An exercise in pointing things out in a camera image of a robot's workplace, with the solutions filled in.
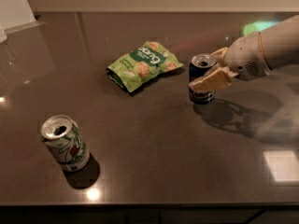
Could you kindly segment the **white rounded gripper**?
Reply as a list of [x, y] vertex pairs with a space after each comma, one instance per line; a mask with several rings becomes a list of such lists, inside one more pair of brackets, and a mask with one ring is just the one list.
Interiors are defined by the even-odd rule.
[[240, 37], [229, 48], [218, 49], [211, 56], [219, 68], [191, 81], [189, 88], [192, 91], [218, 91], [229, 87], [235, 77], [240, 80], [253, 80], [266, 77], [271, 72], [263, 52], [260, 32]]

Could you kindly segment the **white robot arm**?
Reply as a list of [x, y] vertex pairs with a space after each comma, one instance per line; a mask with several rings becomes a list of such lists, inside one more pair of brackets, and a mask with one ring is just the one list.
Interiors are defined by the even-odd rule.
[[202, 77], [189, 83], [198, 93], [227, 88], [233, 80], [250, 81], [299, 60], [299, 16], [281, 21], [261, 32], [238, 38], [229, 48], [210, 57], [216, 62]]

